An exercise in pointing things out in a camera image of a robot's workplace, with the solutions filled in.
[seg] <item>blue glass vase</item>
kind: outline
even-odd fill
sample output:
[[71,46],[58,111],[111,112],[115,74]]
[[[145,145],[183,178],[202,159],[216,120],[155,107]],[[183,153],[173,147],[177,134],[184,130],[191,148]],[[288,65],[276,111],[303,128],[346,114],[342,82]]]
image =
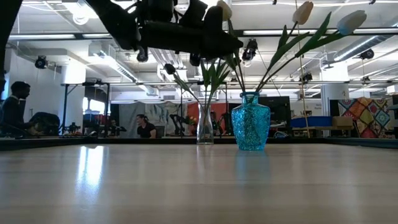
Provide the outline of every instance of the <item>blue glass vase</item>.
[[270,127],[271,110],[258,104],[258,92],[241,93],[242,105],[232,110],[232,125],[240,150],[264,150]]

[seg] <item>tulip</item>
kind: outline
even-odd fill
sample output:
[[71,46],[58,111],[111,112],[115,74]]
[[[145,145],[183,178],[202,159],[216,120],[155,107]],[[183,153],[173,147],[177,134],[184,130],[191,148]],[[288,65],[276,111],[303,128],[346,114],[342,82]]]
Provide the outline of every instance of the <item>tulip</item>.
[[232,17],[232,9],[224,1],[218,1],[217,6],[223,8],[223,21],[227,21]]
[[341,35],[352,34],[355,29],[360,27],[366,20],[366,13],[364,10],[357,10],[348,14],[337,23],[337,29]]
[[298,25],[304,25],[310,17],[313,3],[306,1],[293,14],[293,22]]

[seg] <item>colorful quilt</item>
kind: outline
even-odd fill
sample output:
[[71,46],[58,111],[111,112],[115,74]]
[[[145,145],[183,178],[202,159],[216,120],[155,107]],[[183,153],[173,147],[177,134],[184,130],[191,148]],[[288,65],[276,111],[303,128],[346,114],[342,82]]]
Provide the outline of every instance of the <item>colorful quilt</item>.
[[390,138],[385,131],[390,129],[387,100],[358,99],[338,100],[340,116],[350,116],[358,127],[361,138]]

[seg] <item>clear glass vase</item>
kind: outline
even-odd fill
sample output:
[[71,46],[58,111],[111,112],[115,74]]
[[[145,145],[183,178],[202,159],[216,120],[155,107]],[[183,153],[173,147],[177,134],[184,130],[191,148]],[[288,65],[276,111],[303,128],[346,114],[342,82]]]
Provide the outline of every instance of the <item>clear glass vase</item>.
[[210,117],[210,106],[198,103],[199,120],[197,127],[197,144],[214,144],[213,125]]
[[258,104],[258,92],[241,93],[242,105],[232,110],[232,125],[240,150],[264,150],[270,128],[271,110]]

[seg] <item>black shirt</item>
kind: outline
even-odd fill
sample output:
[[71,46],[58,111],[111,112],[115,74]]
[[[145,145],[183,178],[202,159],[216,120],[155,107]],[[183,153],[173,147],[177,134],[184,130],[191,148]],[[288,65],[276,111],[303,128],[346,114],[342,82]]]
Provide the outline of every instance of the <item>black shirt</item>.
[[145,127],[139,126],[137,128],[137,134],[141,136],[141,138],[150,138],[150,131],[154,130],[155,126],[151,123],[147,123]]
[[19,100],[9,97],[0,106],[0,124],[8,124],[19,129],[27,129],[29,124],[24,122],[24,114],[19,106]]

